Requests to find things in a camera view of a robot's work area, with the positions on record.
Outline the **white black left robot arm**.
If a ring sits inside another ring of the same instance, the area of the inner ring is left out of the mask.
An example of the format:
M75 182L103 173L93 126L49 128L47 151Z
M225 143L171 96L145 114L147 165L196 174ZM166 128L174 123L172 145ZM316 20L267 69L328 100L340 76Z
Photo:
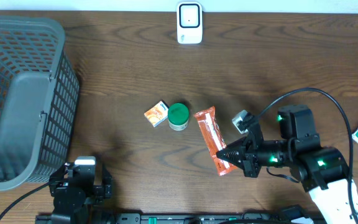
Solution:
M52 223L114 223L114 215L98 210L112 196L112 176L102 167L102 182L94 184L95 165L67 163L50 176L54 210Z

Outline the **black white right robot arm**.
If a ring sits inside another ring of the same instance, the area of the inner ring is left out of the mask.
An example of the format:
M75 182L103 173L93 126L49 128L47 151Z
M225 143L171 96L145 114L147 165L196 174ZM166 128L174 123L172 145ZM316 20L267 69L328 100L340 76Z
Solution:
M281 107L278 116L282 138L265 140L255 116L238 114L233 123L247 134L217 157L250 178L258 177L263 167L289 167L289 180L302 184L326 223L358 223L358 194L348 180L350 167L338 149L321 146L312 111L290 105Z

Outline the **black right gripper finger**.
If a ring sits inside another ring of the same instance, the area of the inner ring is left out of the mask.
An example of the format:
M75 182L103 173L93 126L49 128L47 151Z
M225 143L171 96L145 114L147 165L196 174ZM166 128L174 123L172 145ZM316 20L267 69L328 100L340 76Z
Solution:
M259 125L259 120L253 114L242 110L233 117L232 123L242 135L235 143L243 142L248 137L250 137L254 143L263 143L264 137Z
M226 148L218 151L216 153L216 157L244 170L243 161L246 159L246 146L244 144L245 140L246 138L243 137L230 143Z

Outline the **orange chocolate bar wrapper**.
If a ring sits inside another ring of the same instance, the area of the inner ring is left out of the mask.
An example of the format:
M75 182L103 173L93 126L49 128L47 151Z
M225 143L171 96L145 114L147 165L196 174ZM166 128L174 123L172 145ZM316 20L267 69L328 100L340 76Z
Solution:
M219 151L225 149L227 146L216 122L215 115L216 109L214 106L212 106L206 110L195 113L194 117L197 120L198 126L200 127L201 134L207 145L209 155L211 156L214 165L216 166L218 175L222 176L232 172L233 170L237 169L237 167L229 162L219 159L216 155Z

